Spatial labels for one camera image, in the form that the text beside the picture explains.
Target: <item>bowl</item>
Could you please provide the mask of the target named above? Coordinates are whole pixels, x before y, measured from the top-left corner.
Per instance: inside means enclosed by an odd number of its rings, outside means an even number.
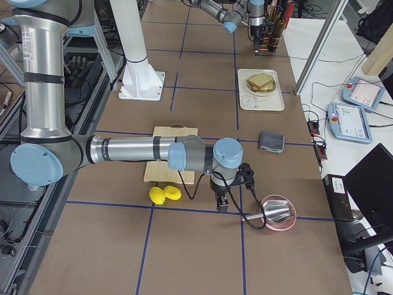
[[[281,196],[281,195],[268,195],[267,197],[265,197],[260,203],[262,206],[264,206],[264,204],[267,201],[270,200],[285,200],[288,202],[288,206],[289,206],[289,210],[291,211],[291,213],[294,215],[293,218],[288,219],[287,221],[284,221],[283,223],[280,224],[276,224],[276,223],[270,223],[270,222],[266,222],[266,227],[268,227],[269,229],[273,229],[273,230],[278,230],[278,231],[283,231],[283,230],[288,230],[290,229],[292,226],[294,226],[295,222],[296,222],[296,210],[294,207],[294,204],[292,204],[290,202],[290,200],[288,200],[287,198]]]

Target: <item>white stand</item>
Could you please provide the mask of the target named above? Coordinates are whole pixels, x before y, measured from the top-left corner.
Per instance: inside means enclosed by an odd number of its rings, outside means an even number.
[[[146,57],[136,0],[111,0],[111,6],[127,59],[119,98],[160,100],[165,73],[154,71]]]

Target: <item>white table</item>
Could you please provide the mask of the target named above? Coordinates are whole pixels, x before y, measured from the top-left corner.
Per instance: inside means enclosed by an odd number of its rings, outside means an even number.
[[[291,19],[288,28],[284,31],[284,39],[289,56],[291,57],[292,71],[294,72],[296,81],[306,63],[306,60],[299,58],[308,57],[323,23],[323,20]],[[344,63],[317,62],[314,71],[307,81],[304,91],[301,93],[301,98],[302,103],[310,106],[311,110],[316,112],[320,119],[325,117],[325,112],[311,105],[312,84],[314,82],[320,82],[325,85],[347,83],[346,77],[356,67],[357,62],[362,61],[362,65],[366,60],[364,56],[360,56],[362,53],[362,49],[347,24],[344,21],[339,21],[327,40],[319,59],[326,61],[343,61],[358,56],[359,58]],[[361,65],[352,76],[364,77],[373,82],[379,81],[377,76],[366,76],[361,69]],[[327,109],[332,100],[341,101],[341,92],[337,93],[339,89],[340,86],[324,87],[314,84],[313,103],[322,109]],[[384,93],[382,101],[393,103],[387,92]],[[393,117],[393,107],[390,106],[380,104],[377,112]],[[316,119],[316,116],[310,114],[310,119]],[[367,120],[370,125],[386,125],[393,123],[392,120],[370,113],[367,113]],[[384,146],[393,153],[393,127],[372,128],[373,142],[371,144],[359,144],[338,140],[332,136],[328,125],[324,128],[324,121],[320,121],[320,125],[321,135],[325,137],[327,142],[328,157],[328,161],[322,163],[324,166],[322,176],[326,174],[345,175],[378,143],[383,143]],[[364,226],[370,227],[366,221],[364,221]],[[387,263],[393,265],[392,259],[387,253],[385,257],[387,257]],[[355,292],[363,292],[367,273],[361,272],[352,274],[348,271],[348,274],[351,279],[352,289]],[[369,284],[367,294],[376,294],[377,291],[393,293],[393,269],[383,267],[383,277],[375,278],[375,283],[379,281],[383,282],[379,287]]]

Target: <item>folded cloth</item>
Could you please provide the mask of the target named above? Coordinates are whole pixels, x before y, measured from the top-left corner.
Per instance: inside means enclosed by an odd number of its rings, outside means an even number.
[[[274,132],[262,131],[259,137],[259,148],[268,152],[282,153],[284,143],[285,136]]]

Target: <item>lemon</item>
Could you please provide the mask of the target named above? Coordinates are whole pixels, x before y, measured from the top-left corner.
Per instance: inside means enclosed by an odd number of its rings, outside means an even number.
[[[165,197],[171,200],[179,200],[182,197],[182,192],[180,189],[174,186],[164,187]]]
[[[164,191],[157,186],[150,188],[149,197],[151,201],[153,201],[153,203],[156,205],[163,205],[165,203]]]

